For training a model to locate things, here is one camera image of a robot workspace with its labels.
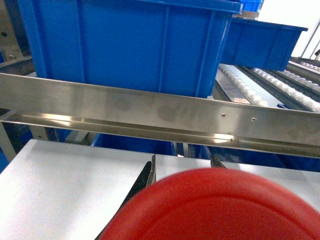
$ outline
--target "blue plastic crate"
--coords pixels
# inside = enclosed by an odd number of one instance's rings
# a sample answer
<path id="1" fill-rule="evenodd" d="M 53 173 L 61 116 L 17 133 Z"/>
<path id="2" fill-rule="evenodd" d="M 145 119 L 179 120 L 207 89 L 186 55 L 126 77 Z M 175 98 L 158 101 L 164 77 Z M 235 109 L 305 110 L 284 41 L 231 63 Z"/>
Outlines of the blue plastic crate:
<path id="1" fill-rule="evenodd" d="M 250 11 L 250 12 L 258 12 L 262 0 L 241 0 L 242 2 L 242 10 Z"/>
<path id="2" fill-rule="evenodd" d="M 283 71 L 307 28 L 233 18 L 222 64 Z"/>
<path id="3" fill-rule="evenodd" d="M 171 156 L 177 155 L 173 142 L 129 136 L 98 133 L 90 145 L 92 147 L 119 149 L 150 154 L 163 154 Z"/>
<path id="4" fill-rule="evenodd" d="M 206 98 L 234 0 L 19 0 L 38 77 Z"/>

